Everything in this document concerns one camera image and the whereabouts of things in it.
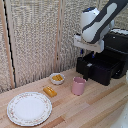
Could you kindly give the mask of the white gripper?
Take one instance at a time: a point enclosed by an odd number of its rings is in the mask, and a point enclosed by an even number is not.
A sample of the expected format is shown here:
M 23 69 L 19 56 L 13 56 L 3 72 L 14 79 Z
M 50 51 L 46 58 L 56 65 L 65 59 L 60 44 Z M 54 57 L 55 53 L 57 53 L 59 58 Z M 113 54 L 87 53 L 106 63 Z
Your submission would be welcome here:
M 85 42 L 83 40 L 83 38 L 77 34 L 74 35 L 74 45 L 76 47 L 82 48 L 80 50 L 80 55 L 83 55 L 83 53 L 84 53 L 83 49 L 93 51 L 92 59 L 95 58 L 96 53 L 101 53 L 104 50 L 104 41 L 103 40 L 99 40 L 95 44 L 90 44 L 90 43 Z

